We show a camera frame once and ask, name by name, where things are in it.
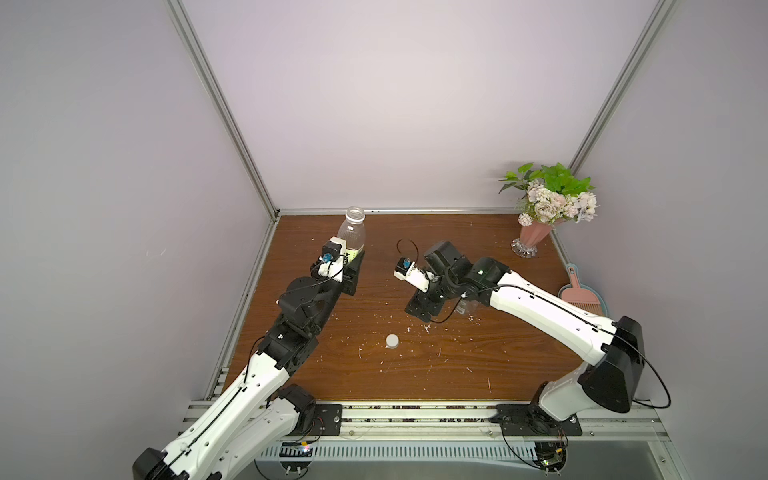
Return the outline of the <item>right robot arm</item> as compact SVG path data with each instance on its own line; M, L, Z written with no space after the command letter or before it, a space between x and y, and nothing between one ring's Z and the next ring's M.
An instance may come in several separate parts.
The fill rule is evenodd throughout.
M397 279L416 290L407 314L432 323L447 301L475 301L523 320L581 358L576 369L539 388L529 405L533 416L566 422L591 408L625 414L638 404L639 381L652 364L637 321L627 316L612 320L581 309L496 259L470 261L449 241L433 246L425 259L427 265L421 268L402 257L394 269Z

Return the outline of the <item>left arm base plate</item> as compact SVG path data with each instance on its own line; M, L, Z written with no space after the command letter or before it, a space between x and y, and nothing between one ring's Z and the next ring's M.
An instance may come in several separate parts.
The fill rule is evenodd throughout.
M300 420L287 434L289 439L301 440L337 437L341 432L343 406L339 403L321 403L314 408L307 421Z

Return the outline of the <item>green label clear bottle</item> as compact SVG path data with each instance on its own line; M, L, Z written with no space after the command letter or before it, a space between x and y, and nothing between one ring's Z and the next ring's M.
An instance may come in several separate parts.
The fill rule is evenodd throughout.
M337 237L345 241L345 256L349 262L364 249L366 240L364 220L364 210L351 206L346 210L345 220L338 230Z

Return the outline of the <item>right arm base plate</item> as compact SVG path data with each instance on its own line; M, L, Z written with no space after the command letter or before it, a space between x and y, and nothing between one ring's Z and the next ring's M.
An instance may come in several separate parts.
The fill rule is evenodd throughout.
M573 415L558 422L537 407L523 404L498 404L491 422L501 427L506 436L525 437L579 437L583 430Z

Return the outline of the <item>blue label clear bottle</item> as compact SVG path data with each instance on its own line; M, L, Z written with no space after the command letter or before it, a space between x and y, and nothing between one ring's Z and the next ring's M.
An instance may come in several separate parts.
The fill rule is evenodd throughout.
M461 316L472 316L480 303L475 300L461 299L456 306L455 313Z

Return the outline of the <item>white bottle cap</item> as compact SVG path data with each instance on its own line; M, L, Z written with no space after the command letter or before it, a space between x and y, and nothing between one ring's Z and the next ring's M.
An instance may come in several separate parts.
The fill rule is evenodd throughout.
M385 346L388 349L395 349L399 346L400 340L396 334L389 334L385 338Z

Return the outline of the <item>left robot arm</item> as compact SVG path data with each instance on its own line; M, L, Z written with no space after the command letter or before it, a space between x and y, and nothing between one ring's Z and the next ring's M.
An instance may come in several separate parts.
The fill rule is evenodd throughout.
M315 398L291 377L318 345L342 295L354 295L364 256L293 280L279 297L280 313L232 384L192 424L161 450L148 448L134 461L136 479L233 479L274 442L294 430L307 432Z

